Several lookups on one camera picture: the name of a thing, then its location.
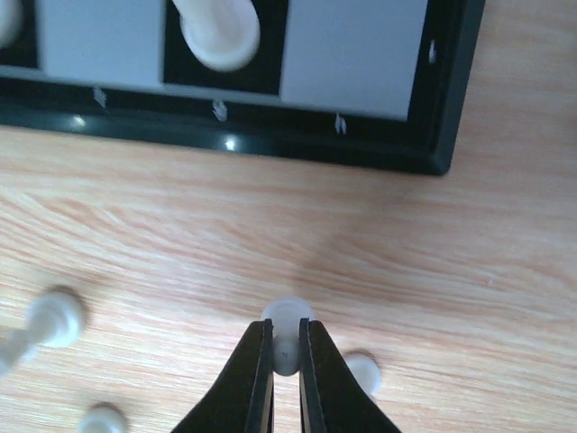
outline white pawn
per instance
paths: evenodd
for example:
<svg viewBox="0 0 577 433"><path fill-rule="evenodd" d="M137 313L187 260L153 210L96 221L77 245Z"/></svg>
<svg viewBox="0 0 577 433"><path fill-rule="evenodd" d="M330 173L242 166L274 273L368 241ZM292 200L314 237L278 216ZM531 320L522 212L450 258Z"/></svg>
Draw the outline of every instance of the white pawn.
<svg viewBox="0 0 577 433"><path fill-rule="evenodd" d="M21 0L0 0L0 49L14 42L22 28L23 18Z"/></svg>
<svg viewBox="0 0 577 433"><path fill-rule="evenodd" d="M374 394L379 390L381 381L377 363L363 354L345 355L344 361L361 389L375 401Z"/></svg>
<svg viewBox="0 0 577 433"><path fill-rule="evenodd" d="M0 345L0 376L22 360L35 356L36 347L67 347L78 340L86 324L80 302L68 293L52 292L36 299L26 312L26 328L10 332Z"/></svg>
<svg viewBox="0 0 577 433"><path fill-rule="evenodd" d="M89 410L78 424L78 433L124 433L126 420L112 408L99 407Z"/></svg>
<svg viewBox="0 0 577 433"><path fill-rule="evenodd" d="M184 39L205 66L229 72L252 60L261 41L261 25L251 0L173 2Z"/></svg>
<svg viewBox="0 0 577 433"><path fill-rule="evenodd" d="M296 296L280 298L269 304L261 320L272 320L274 371L291 376L298 371L298 327L300 319L315 320L315 312L308 302Z"/></svg>

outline wooden table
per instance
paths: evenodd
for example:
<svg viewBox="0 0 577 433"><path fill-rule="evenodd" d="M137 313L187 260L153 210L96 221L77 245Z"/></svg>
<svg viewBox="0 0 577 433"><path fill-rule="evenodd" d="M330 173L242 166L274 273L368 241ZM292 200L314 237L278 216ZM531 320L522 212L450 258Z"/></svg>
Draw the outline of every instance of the wooden table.
<svg viewBox="0 0 577 433"><path fill-rule="evenodd" d="M0 330L55 284L90 320L2 380L0 430L108 401L170 431L297 294L404 432L577 431L576 32L574 0L488 1L441 179L2 128Z"/></svg>

